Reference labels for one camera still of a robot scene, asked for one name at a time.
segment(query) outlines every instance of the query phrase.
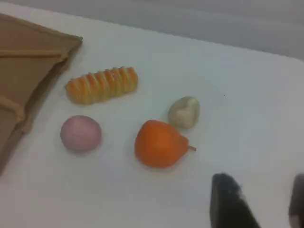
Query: white tabletop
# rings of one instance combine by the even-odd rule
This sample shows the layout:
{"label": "white tabletop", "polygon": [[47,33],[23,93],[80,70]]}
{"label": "white tabletop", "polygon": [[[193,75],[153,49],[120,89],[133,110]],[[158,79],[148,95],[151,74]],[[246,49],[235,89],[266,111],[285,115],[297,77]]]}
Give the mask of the white tabletop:
{"label": "white tabletop", "polygon": [[[0,178],[1,228],[209,228],[211,177],[232,174],[262,227],[288,227],[295,174],[303,170],[304,63],[300,60],[0,3],[0,12],[83,36],[83,47],[41,108]],[[139,88],[104,104],[71,103],[66,82],[87,72],[133,66]],[[148,119],[192,95],[198,148],[173,169],[134,158]],[[86,156],[59,138],[71,115],[96,119],[103,145]]]}

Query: pink ball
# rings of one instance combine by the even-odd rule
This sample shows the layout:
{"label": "pink ball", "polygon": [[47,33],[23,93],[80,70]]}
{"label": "pink ball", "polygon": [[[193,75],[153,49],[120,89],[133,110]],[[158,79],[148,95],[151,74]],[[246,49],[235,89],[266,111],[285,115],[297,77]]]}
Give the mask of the pink ball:
{"label": "pink ball", "polygon": [[75,115],[68,118],[61,127],[61,141],[73,151],[89,151],[101,142],[101,128],[92,118]]}

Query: brown cardboard flap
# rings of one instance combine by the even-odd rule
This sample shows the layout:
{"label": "brown cardboard flap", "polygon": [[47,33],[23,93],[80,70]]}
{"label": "brown cardboard flap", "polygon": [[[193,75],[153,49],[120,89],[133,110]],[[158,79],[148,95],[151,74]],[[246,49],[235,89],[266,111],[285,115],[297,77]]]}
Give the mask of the brown cardboard flap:
{"label": "brown cardboard flap", "polygon": [[82,38],[3,14],[0,31],[0,98],[9,104],[0,101],[1,172]]}

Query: bread roll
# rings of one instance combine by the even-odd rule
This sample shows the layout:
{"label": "bread roll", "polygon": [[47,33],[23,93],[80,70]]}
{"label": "bread roll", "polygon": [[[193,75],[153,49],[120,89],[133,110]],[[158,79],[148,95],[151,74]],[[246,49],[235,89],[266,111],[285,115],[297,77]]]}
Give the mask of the bread roll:
{"label": "bread roll", "polygon": [[75,103],[90,105],[134,92],[137,84],[138,76],[133,67],[114,67],[70,80],[66,94]]}

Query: gray background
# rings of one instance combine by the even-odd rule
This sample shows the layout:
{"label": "gray background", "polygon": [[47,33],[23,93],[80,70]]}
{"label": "gray background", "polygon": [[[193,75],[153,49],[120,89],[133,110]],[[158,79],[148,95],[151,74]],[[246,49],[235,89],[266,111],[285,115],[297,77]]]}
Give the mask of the gray background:
{"label": "gray background", "polygon": [[5,0],[304,59],[304,0]]}

